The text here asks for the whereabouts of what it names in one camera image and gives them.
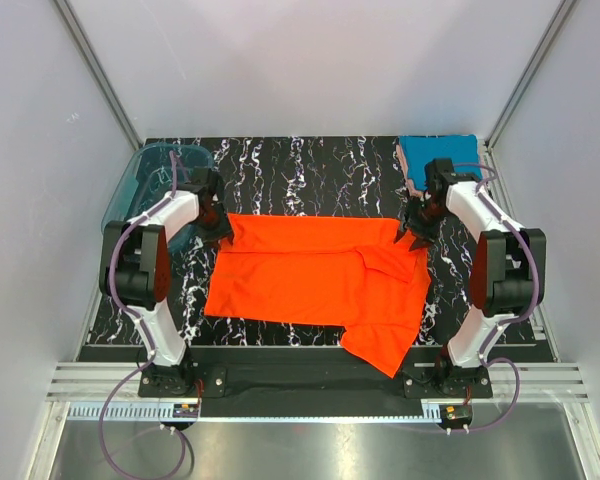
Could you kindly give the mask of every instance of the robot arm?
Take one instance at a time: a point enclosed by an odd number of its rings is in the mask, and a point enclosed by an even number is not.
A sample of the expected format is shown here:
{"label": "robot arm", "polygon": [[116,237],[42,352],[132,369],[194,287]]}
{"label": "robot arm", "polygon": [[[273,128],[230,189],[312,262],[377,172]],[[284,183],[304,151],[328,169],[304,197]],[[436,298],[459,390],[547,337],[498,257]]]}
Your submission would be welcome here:
{"label": "robot arm", "polygon": [[[224,207],[220,176],[211,169],[194,170],[192,178],[178,185],[173,198],[156,214],[140,223],[124,243],[115,271],[116,290],[125,305],[140,313],[155,344],[154,365],[175,367],[182,364],[186,344],[178,334],[167,294],[171,287],[171,265],[167,249],[169,240],[188,224],[195,224],[203,242],[216,242],[231,237],[232,231]],[[104,231],[100,263],[100,290],[109,295],[110,261],[123,232],[139,217],[126,222],[112,221]],[[149,345],[146,333],[138,328],[143,343]]]}
{"label": "robot arm", "polygon": [[532,301],[534,281],[529,261],[511,230],[519,232],[537,267],[537,304],[544,296],[546,237],[539,229],[526,229],[495,204],[471,173],[458,173],[449,159],[436,159],[426,167],[427,192],[412,198],[401,231],[411,230],[416,248],[431,244],[440,220],[455,214],[478,243],[469,283],[471,306],[458,333],[441,352],[441,382],[467,376],[486,360],[504,333],[507,320],[525,311]]}

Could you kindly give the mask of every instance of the teal plastic bin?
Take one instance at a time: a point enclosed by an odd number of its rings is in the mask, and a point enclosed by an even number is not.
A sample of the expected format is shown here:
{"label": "teal plastic bin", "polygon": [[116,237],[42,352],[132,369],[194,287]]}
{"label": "teal plastic bin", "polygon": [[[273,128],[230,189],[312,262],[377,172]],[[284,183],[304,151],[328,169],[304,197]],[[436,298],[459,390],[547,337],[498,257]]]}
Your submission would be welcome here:
{"label": "teal plastic bin", "polygon": [[[195,167],[212,167],[213,155],[198,145],[152,143],[133,154],[102,219],[102,231],[112,220],[129,220],[159,202],[171,190],[172,172],[169,152],[175,151],[184,172],[178,168],[178,182],[191,176]],[[169,242],[171,253],[181,251],[195,232],[187,225]]]}

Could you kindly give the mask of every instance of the orange cloth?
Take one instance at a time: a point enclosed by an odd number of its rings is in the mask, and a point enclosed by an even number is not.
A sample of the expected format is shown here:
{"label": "orange cloth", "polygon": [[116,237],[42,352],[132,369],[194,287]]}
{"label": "orange cloth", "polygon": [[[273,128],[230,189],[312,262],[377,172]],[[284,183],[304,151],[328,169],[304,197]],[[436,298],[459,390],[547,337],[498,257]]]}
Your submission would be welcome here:
{"label": "orange cloth", "polygon": [[342,346],[393,377],[420,328],[427,250],[382,218],[229,215],[205,314],[337,325]]}

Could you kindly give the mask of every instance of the black marble board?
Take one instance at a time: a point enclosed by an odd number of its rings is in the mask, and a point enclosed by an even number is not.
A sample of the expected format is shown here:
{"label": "black marble board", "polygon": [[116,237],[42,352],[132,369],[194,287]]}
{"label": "black marble board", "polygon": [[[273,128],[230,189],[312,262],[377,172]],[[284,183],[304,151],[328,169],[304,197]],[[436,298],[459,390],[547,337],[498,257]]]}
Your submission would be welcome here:
{"label": "black marble board", "polygon": [[[397,137],[160,139],[212,152],[226,182],[230,212],[399,218],[406,186],[395,154]],[[453,216],[429,250],[431,286],[416,344],[446,343],[468,310],[475,242]],[[189,345],[338,345],[341,327],[267,323],[203,314],[216,252],[195,237],[172,255],[169,307]],[[87,345],[138,345],[128,318],[103,297]],[[534,343],[529,322],[510,326],[500,343]]]}

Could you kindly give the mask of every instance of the metal floor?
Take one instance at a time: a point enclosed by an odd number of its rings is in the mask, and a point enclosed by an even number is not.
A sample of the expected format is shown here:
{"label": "metal floor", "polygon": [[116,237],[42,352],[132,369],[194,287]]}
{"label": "metal floor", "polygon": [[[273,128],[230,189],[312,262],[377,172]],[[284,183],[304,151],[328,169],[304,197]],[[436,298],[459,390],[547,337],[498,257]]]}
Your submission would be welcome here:
{"label": "metal floor", "polygon": [[[476,424],[495,418],[493,405],[476,405]],[[180,444],[155,432],[129,445],[150,424],[110,422],[109,450],[142,478],[170,471]],[[186,430],[195,451],[178,479],[391,480],[584,479],[565,412],[559,405],[518,405],[485,433],[432,434],[432,425],[199,423]],[[68,421],[51,478],[113,480],[102,459],[96,422]]]}

